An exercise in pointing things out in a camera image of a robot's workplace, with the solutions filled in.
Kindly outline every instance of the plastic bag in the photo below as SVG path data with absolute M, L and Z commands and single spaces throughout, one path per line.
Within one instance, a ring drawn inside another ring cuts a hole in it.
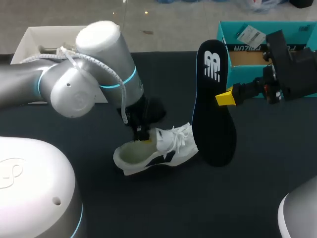
M 284 0 L 237 0 L 243 4 L 243 8 L 255 11 L 255 12 L 267 12 L 276 7 Z

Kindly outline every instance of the black table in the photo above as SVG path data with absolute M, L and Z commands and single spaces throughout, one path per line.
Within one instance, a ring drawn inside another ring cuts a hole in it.
M 166 105 L 158 126 L 191 122 L 196 52 L 133 58 L 145 92 Z M 132 134 L 109 104 L 79 119 L 64 118 L 47 105 L 2 111 L 0 135 L 43 140 L 68 157 L 88 238 L 279 238 L 280 201 L 317 174 L 316 107 L 313 98 L 274 106 L 249 100 L 230 109 L 238 142 L 229 166 L 212 168 L 196 155 L 178 168 L 156 167 L 134 177 L 125 177 L 113 163 L 114 150 Z M 211 119 L 206 126 L 216 125 Z

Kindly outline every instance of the white robotic arm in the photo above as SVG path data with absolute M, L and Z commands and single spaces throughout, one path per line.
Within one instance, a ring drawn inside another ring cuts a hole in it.
M 76 48 L 70 60 L 40 55 L 0 66 L 0 109 L 45 101 L 61 115 L 76 118 L 90 111 L 101 89 L 132 127 L 134 140 L 147 140 L 150 124 L 161 120 L 165 110 L 159 100 L 145 97 L 119 26 L 111 21 L 87 26 Z

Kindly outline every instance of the floor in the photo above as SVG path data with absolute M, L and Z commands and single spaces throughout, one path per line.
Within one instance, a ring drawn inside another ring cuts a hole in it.
M 195 51 L 216 37 L 220 20 L 317 20 L 317 1 L 306 9 L 281 4 L 268 14 L 242 10 L 238 1 L 0 0 L 0 54 L 15 52 L 29 26 L 111 20 L 120 25 L 130 51 L 147 52 Z

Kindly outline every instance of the sneaker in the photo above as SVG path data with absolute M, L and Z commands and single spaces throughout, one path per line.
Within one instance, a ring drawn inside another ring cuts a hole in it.
M 155 165 L 178 166 L 197 152 L 192 126 L 187 123 L 172 130 L 153 128 L 149 141 L 123 144 L 115 150 L 113 160 L 125 175 L 132 175 Z

